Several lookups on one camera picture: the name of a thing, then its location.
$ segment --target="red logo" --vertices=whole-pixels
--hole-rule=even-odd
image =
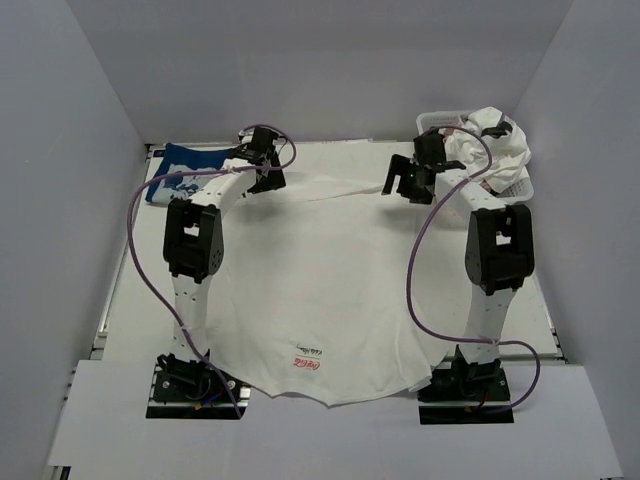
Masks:
[[[306,358],[298,357],[296,357],[296,359],[294,360],[293,365],[298,368],[306,368],[309,370],[317,370],[320,368],[320,362],[318,362],[317,360],[309,360]]]

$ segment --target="gray backdrop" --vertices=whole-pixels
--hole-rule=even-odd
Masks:
[[[640,479],[639,18],[636,0],[576,0],[516,111],[534,155],[538,273],[631,479]]]
[[[409,139],[520,100],[571,0],[69,0],[145,142]]]
[[[144,148],[64,0],[1,2],[0,477],[41,478]]]

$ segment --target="gray partition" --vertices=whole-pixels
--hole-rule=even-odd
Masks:
[[[576,0],[516,111],[530,140],[538,273],[625,478],[640,478],[640,3]]]
[[[409,139],[520,100],[571,0],[69,0],[145,142]]]
[[[0,477],[40,479],[144,148],[64,0],[0,7]]]

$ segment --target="laundry basket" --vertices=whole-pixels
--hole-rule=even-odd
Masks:
[[[442,125],[462,126],[467,121],[467,117],[470,113],[473,113],[473,110],[421,113],[416,119],[418,133],[422,134],[431,127],[438,127]],[[497,196],[509,205],[531,200],[531,197],[533,197],[533,184],[531,183],[531,179],[528,177],[523,178],[511,185],[504,192],[499,193]]]

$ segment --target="blue and white cloth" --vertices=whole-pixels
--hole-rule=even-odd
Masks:
[[[211,178],[189,175],[189,172],[219,170],[232,152],[232,148],[203,152],[167,143],[162,163],[153,177],[179,172],[184,172],[185,175],[161,180],[151,185],[147,190],[145,200],[149,203],[167,205],[174,198],[190,197],[204,187]]]

